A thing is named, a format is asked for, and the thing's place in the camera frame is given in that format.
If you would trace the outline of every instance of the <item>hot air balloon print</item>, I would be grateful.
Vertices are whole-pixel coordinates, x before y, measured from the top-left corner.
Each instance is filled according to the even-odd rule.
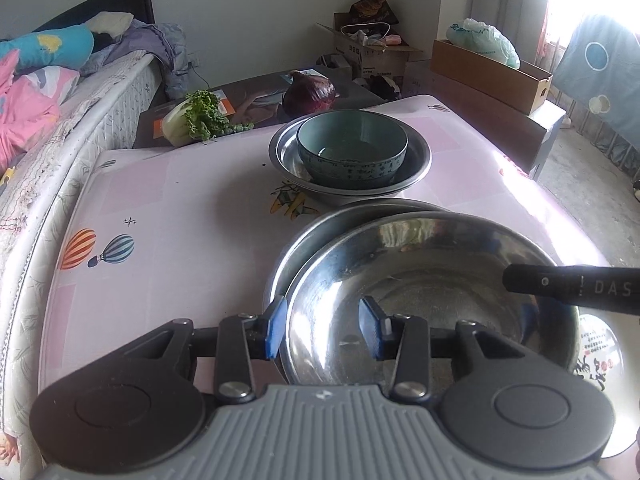
[[[121,264],[124,260],[131,256],[133,252],[133,238],[129,235],[118,235],[107,244],[100,256],[94,256],[89,260],[87,265],[95,267],[98,262],[107,262],[108,264]]]
[[[66,243],[65,252],[62,254],[60,269],[73,269],[78,266],[91,252],[95,244],[95,232],[93,229],[81,229]]]

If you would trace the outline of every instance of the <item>gray ribbed cover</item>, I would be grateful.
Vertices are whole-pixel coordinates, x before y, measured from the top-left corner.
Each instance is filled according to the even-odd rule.
[[[57,465],[38,478],[107,480]],[[376,386],[270,386],[259,400],[218,410],[189,447],[164,463],[108,478],[607,479],[594,467],[539,476],[493,468],[447,440],[427,410],[391,402]]]

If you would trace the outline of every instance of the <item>pink tablecloth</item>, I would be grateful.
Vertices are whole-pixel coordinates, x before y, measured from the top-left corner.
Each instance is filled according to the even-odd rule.
[[[432,149],[430,173],[404,197],[500,222],[535,241],[558,264],[607,265],[548,192],[439,101],[416,96],[374,109],[413,126]],[[179,150],[100,156],[65,241],[89,229],[95,239],[90,235],[80,250],[95,244],[75,267],[56,271],[40,388],[173,318],[215,326],[229,314],[260,311],[283,246],[328,210],[290,190],[271,167],[267,147],[276,129]],[[131,237],[133,250],[110,264],[108,247],[119,235],[126,236],[119,238],[126,247]],[[89,258],[100,254],[103,261],[88,267]],[[638,321],[630,326],[637,338]],[[272,366],[258,367],[263,381],[276,378]],[[198,368],[196,383],[203,390],[209,389],[210,370],[210,363]],[[624,449],[631,444],[628,431],[623,440],[626,445],[618,447]]]

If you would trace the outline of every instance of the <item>blue ceramic bowl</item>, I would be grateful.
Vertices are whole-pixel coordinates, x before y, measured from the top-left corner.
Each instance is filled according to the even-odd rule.
[[[408,142],[400,124],[364,110],[314,115],[302,123],[297,138],[313,181],[336,189],[387,186],[404,161]]]

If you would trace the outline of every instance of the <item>concrete floor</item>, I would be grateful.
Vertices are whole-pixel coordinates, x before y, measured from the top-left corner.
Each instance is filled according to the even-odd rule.
[[[578,221],[609,263],[640,267],[640,202],[631,179],[575,130],[560,130],[538,183]]]

